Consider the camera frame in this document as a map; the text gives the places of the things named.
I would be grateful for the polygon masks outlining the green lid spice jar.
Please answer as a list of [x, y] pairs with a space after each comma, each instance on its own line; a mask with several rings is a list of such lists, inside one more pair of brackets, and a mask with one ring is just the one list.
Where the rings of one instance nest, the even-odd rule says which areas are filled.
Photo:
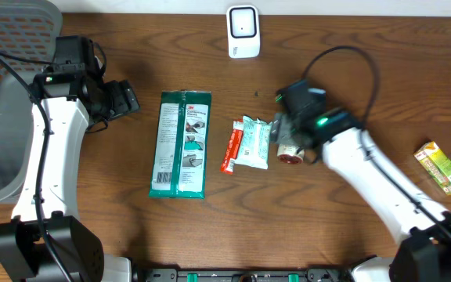
[[279, 161], [298, 165], [304, 161], [305, 151], [298, 146], [280, 144], [277, 150], [277, 158]]

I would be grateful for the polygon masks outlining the white teal snack packet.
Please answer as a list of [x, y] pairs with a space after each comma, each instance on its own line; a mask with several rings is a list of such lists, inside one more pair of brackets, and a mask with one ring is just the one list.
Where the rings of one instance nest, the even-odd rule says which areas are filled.
[[243, 136], [235, 160], [236, 165], [267, 169], [271, 122], [243, 116]]

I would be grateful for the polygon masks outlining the red white snack packet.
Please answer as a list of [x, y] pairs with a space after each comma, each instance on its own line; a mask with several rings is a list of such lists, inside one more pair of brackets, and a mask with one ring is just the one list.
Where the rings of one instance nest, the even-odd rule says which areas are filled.
[[242, 119], [233, 122], [233, 130], [229, 138], [225, 156], [221, 164], [221, 172], [232, 175], [236, 158], [239, 153], [240, 144], [244, 134], [244, 123]]

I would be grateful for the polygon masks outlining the green white barcode packet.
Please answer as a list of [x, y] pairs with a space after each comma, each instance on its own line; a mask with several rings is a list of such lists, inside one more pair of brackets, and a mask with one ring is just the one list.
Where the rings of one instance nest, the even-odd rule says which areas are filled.
[[149, 196], [203, 199], [211, 93], [161, 94]]

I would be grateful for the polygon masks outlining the green juice carton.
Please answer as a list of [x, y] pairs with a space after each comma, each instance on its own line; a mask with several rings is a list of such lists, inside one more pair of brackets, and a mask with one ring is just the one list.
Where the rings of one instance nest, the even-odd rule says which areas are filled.
[[434, 141], [425, 143], [414, 157], [446, 195], [451, 195], [451, 160]]

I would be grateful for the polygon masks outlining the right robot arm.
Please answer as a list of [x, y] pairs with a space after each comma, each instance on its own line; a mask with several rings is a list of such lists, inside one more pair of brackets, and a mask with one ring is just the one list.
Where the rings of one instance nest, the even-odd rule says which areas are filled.
[[343, 273], [349, 281], [451, 281], [451, 212], [399, 170], [349, 112], [292, 118], [276, 114], [277, 144], [314, 149], [376, 212], [398, 245], [394, 258], [374, 256]]

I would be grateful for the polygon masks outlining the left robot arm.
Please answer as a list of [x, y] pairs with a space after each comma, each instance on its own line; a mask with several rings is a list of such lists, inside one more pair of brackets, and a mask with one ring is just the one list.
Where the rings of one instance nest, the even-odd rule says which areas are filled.
[[50, 74], [21, 71], [1, 87], [31, 90], [38, 102], [31, 108], [22, 191], [9, 222], [0, 223], [0, 264], [12, 281], [137, 281], [133, 261], [105, 253], [79, 219], [78, 166], [89, 115], [82, 101], [68, 97], [65, 83], [59, 95], [46, 98], [54, 81]]

